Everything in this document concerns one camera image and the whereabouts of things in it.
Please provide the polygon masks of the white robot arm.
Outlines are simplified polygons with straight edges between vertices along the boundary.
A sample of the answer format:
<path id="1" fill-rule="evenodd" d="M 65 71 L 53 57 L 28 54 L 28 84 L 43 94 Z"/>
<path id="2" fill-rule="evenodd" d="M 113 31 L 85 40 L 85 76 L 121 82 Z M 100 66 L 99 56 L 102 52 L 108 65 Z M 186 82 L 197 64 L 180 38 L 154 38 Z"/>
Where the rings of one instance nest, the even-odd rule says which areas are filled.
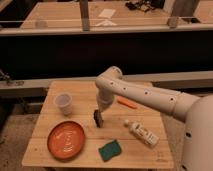
<path id="1" fill-rule="evenodd" d="M 188 93 L 126 82 L 112 66 L 96 77 L 98 109 L 111 106 L 114 95 L 170 115 L 185 124 L 181 171 L 213 171 L 213 95 Z"/>

